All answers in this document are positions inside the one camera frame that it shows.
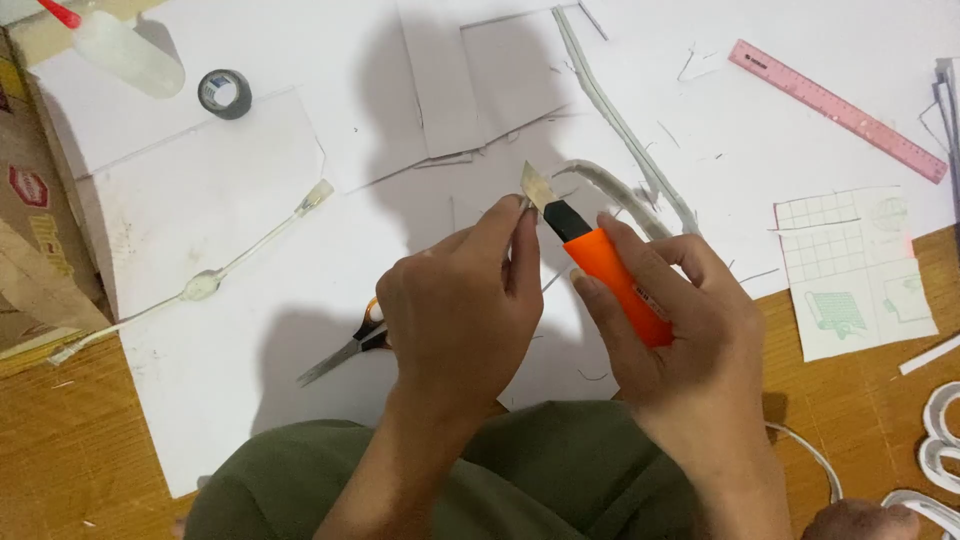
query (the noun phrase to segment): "right hand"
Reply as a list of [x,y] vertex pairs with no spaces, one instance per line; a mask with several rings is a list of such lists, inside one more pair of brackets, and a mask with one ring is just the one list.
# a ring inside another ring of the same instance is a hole
[[920,518],[902,504],[844,499],[817,512],[802,540],[916,540]]
[[609,214],[597,223],[636,284],[673,323],[673,344],[651,350],[602,282],[579,269],[571,274],[636,422],[694,485],[719,487],[761,474],[751,464],[776,461],[760,399],[762,314],[700,236],[646,243]]

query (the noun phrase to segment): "wooden surface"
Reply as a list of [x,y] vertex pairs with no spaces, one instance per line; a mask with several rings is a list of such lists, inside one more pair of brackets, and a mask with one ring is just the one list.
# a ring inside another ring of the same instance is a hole
[[[769,420],[784,422],[828,457],[847,496],[879,500],[910,487],[957,506],[960,496],[924,478],[915,449],[930,391],[960,380],[960,351],[906,377],[897,369],[960,331],[953,228],[914,246],[941,335],[803,364],[789,293],[763,298],[764,404]],[[956,412],[948,418],[960,427]],[[799,537],[827,502],[827,480],[799,445],[778,440],[776,448]],[[40,365],[0,380],[0,539],[166,539],[191,501],[167,493],[117,338],[60,368]],[[939,537],[924,524],[922,538]]]

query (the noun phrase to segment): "white glue bottle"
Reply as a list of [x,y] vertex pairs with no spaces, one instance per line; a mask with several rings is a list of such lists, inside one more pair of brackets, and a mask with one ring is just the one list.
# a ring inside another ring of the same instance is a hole
[[157,99],[183,88],[183,66],[110,13],[80,17],[53,0],[37,1],[73,31],[73,48],[90,63]]

